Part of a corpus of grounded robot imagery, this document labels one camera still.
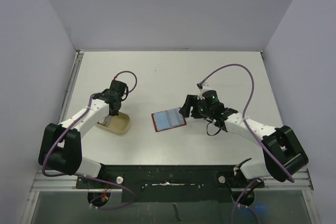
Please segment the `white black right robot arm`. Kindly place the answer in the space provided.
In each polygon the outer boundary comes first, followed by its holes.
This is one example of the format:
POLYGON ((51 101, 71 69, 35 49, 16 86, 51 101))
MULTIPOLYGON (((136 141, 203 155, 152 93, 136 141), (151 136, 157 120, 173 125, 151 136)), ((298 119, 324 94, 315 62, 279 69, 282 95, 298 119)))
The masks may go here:
POLYGON ((219 130, 238 135, 262 149, 264 159, 248 158, 234 168, 234 182, 247 186, 254 178, 272 177, 279 182, 293 181, 293 175, 309 163, 307 154, 289 126, 274 127, 248 119, 227 108, 215 90, 187 95, 179 113, 185 118, 205 119, 219 130))

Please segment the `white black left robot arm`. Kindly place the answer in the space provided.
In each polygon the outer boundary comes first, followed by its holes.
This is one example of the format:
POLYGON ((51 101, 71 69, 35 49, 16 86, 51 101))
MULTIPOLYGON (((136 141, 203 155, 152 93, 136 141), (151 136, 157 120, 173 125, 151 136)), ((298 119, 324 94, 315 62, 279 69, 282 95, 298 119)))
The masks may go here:
POLYGON ((107 175, 101 171, 102 164, 83 157, 81 140, 98 122, 119 114, 128 92, 126 83, 112 80, 109 88, 92 94, 88 105, 78 113, 59 124, 48 124, 38 157, 43 175, 84 176, 94 187, 104 186, 107 175))

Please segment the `red leather card holder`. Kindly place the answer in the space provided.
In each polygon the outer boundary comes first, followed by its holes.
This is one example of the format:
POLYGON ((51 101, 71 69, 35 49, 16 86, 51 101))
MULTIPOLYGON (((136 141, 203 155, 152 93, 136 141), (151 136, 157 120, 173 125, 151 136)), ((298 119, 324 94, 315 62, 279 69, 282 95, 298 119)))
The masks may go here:
POLYGON ((181 108, 173 108, 151 114, 154 129, 156 132, 162 132, 177 127, 185 126, 186 119, 180 114, 181 108))

